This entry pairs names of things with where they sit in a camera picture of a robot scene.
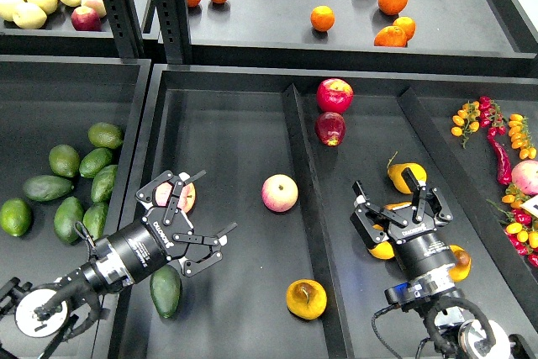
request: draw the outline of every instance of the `robotic arm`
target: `robotic arm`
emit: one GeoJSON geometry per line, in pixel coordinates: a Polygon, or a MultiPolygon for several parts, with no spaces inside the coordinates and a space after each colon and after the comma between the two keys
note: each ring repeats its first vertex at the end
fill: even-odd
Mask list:
{"type": "MultiPolygon", "coordinates": [[[[385,290],[389,306],[374,314],[372,326],[376,335],[380,338],[375,328],[376,317],[392,309],[405,313],[413,309],[424,321],[430,336],[426,341],[433,341],[443,357],[509,358],[508,336],[497,323],[488,321],[477,305],[465,299],[450,277],[449,270],[456,258],[437,230],[452,221],[452,213],[441,191],[419,183],[408,168],[402,175],[409,189],[414,190],[413,200],[393,210],[370,202],[360,182],[353,185],[356,200],[351,222],[367,248],[390,242],[409,280],[385,290]],[[375,229],[374,224],[380,224],[383,230],[375,229]],[[465,321],[464,313],[472,314],[475,320],[465,321]]],[[[380,341],[400,357],[382,338],[380,341]]]]}
{"type": "MultiPolygon", "coordinates": [[[[145,208],[142,218],[110,236],[93,240],[78,223],[76,231],[87,242],[88,261],[54,283],[37,288],[31,283],[19,286],[19,280],[13,278],[0,289],[0,303],[7,301],[0,306],[0,318],[15,308],[15,322],[26,335],[57,333],[40,356],[49,357],[60,342],[80,335],[101,317],[100,296],[119,293],[141,282],[169,261],[178,260],[182,274],[191,277],[222,260],[220,249],[237,224],[228,225],[215,236],[196,235],[193,224],[178,207],[183,188],[204,174],[202,171],[189,177],[163,172],[136,193],[145,208]],[[190,245],[206,247],[207,255],[189,259],[190,245]],[[90,312],[74,327],[77,316],[71,312],[84,304],[90,312]]],[[[7,355],[0,345],[0,358],[14,357],[7,355]]]]}

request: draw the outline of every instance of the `cable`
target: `cable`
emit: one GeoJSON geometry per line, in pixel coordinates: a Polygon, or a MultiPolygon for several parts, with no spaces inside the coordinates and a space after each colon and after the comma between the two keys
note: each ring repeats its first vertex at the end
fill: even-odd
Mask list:
{"type": "Polygon", "coordinates": [[[427,336],[426,338],[424,338],[420,343],[419,343],[419,347],[417,348],[417,353],[416,355],[414,356],[414,359],[420,359],[420,354],[422,353],[422,350],[424,349],[425,345],[430,341],[430,338],[429,336],[427,336]]]}
{"type": "Polygon", "coordinates": [[[396,351],[390,347],[390,345],[381,337],[381,335],[379,334],[379,331],[377,331],[377,327],[376,327],[376,319],[378,319],[379,317],[381,317],[382,315],[388,313],[389,311],[391,310],[394,310],[394,309],[397,309],[398,306],[397,304],[391,304],[390,306],[386,307],[385,309],[381,309],[379,311],[377,311],[373,316],[372,316],[372,329],[373,329],[373,332],[374,334],[376,335],[376,337],[379,339],[379,342],[381,342],[383,344],[383,346],[385,346],[389,351],[390,353],[392,353],[395,357],[397,357],[398,359],[403,359],[398,353],[396,353],[396,351]]]}

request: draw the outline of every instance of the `red apple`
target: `red apple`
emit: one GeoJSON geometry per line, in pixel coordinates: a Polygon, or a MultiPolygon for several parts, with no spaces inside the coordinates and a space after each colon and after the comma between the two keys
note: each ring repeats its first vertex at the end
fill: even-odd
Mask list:
{"type": "Polygon", "coordinates": [[[318,86],[316,98],[323,112],[343,114],[353,101],[353,89],[342,79],[326,79],[318,86]]]}
{"type": "Polygon", "coordinates": [[[337,146],[344,139],[345,121],[338,113],[323,113],[315,124],[316,135],[321,143],[327,146],[337,146]]]}
{"type": "Polygon", "coordinates": [[[297,202],[297,197],[297,184],[284,174],[267,178],[261,188],[261,199],[273,212],[286,212],[297,202]]]}
{"type": "MultiPolygon", "coordinates": [[[[182,172],[179,177],[185,181],[190,176],[186,174],[185,172],[182,172]]],[[[170,197],[171,190],[173,186],[169,182],[163,182],[159,187],[155,190],[155,201],[157,203],[157,206],[166,206],[168,203],[168,198],[170,197]]],[[[186,185],[182,189],[182,193],[179,196],[179,201],[177,203],[177,207],[181,209],[183,212],[188,213],[194,205],[194,201],[196,199],[196,189],[194,188],[194,184],[191,182],[190,184],[186,185]]]]}
{"type": "Polygon", "coordinates": [[[71,22],[76,31],[101,31],[98,12],[88,6],[79,6],[73,10],[71,22]]]}

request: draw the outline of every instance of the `tray divider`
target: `tray divider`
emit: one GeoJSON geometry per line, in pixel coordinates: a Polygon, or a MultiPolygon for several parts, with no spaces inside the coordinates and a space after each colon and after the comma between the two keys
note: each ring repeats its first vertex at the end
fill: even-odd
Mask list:
{"type": "Polygon", "coordinates": [[[462,206],[493,262],[510,286],[518,303],[535,329],[538,330],[538,305],[535,304],[533,298],[530,298],[530,296],[535,296],[538,290],[535,287],[536,280],[531,268],[518,256],[508,237],[500,229],[498,218],[493,214],[491,206],[484,198],[480,197],[481,193],[477,184],[466,176],[465,167],[444,141],[442,134],[435,127],[428,110],[417,97],[414,89],[409,88],[398,97],[398,104],[441,175],[446,179],[448,186],[456,195],[458,203],[462,206]],[[492,226],[495,225],[499,228],[492,231],[492,226]]]}
{"type": "Polygon", "coordinates": [[[293,170],[299,188],[299,202],[306,228],[314,277],[327,292],[327,309],[322,319],[329,357],[355,357],[345,316],[344,300],[336,271],[335,259],[321,189],[314,165],[304,120],[301,97],[292,84],[282,94],[282,105],[292,152],[293,170]]]}

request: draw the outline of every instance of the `black tray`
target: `black tray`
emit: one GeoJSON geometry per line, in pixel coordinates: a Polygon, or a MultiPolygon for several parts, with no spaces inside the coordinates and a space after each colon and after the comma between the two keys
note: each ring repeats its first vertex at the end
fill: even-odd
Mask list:
{"type": "MultiPolygon", "coordinates": [[[[462,290],[490,319],[538,351],[532,324],[398,106],[408,86],[480,87],[479,78],[348,72],[344,78],[356,99],[345,113],[344,143],[329,149],[312,131],[319,113],[314,92],[321,80],[344,72],[156,66],[154,73],[121,225],[140,214],[134,192],[151,177],[165,169],[205,168],[190,214],[195,229],[212,234],[232,220],[239,227],[229,235],[222,262],[184,280],[174,318],[158,317],[147,281],[121,296],[124,315],[116,315],[118,345],[111,356],[389,357],[370,319],[387,305],[383,291],[404,277],[395,262],[369,255],[349,217],[356,179],[379,203],[405,200],[386,176],[386,162],[396,150],[398,161],[426,168],[457,218],[442,232],[472,254],[472,275],[462,290]],[[277,171],[294,175],[302,196],[284,215],[269,213],[259,197],[264,179],[277,171]],[[323,277],[323,270],[329,274],[328,312],[321,321],[298,321],[286,310],[285,288],[298,277],[323,277]],[[259,299],[252,298],[253,290],[259,299]],[[267,305],[260,307],[262,301],[267,305]],[[330,332],[328,323],[341,328],[330,332]]],[[[407,357],[425,337],[416,314],[388,314],[378,328],[407,357]]],[[[425,357],[432,351],[427,347],[425,357]]]]}
{"type": "MultiPolygon", "coordinates": [[[[105,234],[112,234],[119,224],[149,69],[148,61],[0,56],[1,203],[9,198],[25,198],[22,185],[27,178],[52,174],[48,162],[52,147],[65,143],[85,156],[93,149],[87,139],[89,127],[99,121],[110,122],[125,131],[121,154],[116,156],[119,170],[104,229],[105,234]]],[[[90,180],[79,178],[72,193],[85,209],[91,206],[91,186],[90,180]]],[[[62,200],[28,201],[34,221],[22,237],[0,231],[0,284],[18,277],[39,286],[86,262],[84,244],[64,245],[54,233],[55,210],[62,200]]],[[[105,305],[112,303],[105,299],[105,305]]],[[[82,336],[62,344],[56,355],[89,358],[96,335],[98,341],[103,338],[102,343],[108,344],[110,334],[103,333],[106,327],[94,325],[82,336]]],[[[0,322],[0,337],[3,348],[20,357],[37,357],[50,339],[26,337],[18,331],[13,316],[0,322]]]]}
{"type": "Polygon", "coordinates": [[[202,0],[188,12],[193,58],[221,66],[520,75],[534,56],[521,52],[510,33],[522,18],[510,16],[506,24],[489,2],[409,0],[400,16],[413,18],[417,30],[407,48],[394,49],[373,45],[398,17],[381,13],[377,0],[202,0]],[[309,19],[323,4],[336,17],[326,34],[309,19]]]}
{"type": "MultiPolygon", "coordinates": [[[[535,328],[538,308],[530,296],[538,293],[538,270],[526,258],[518,256],[498,222],[506,218],[488,202],[493,200],[510,211],[509,205],[500,201],[506,187],[496,181],[497,158],[486,140],[485,129],[470,136],[465,149],[450,129],[451,116],[462,104],[485,95],[498,102],[506,118],[514,113],[528,116],[530,132],[537,133],[537,94],[534,81],[522,82],[517,87],[507,82],[490,82],[478,87],[455,85],[442,92],[437,86],[416,87],[401,100],[406,113],[414,117],[411,121],[420,139],[432,150],[430,154],[441,173],[461,197],[461,206],[535,328]]],[[[507,151],[512,167],[520,162],[519,151],[510,147],[508,135],[499,135],[496,140],[507,151]]]]}

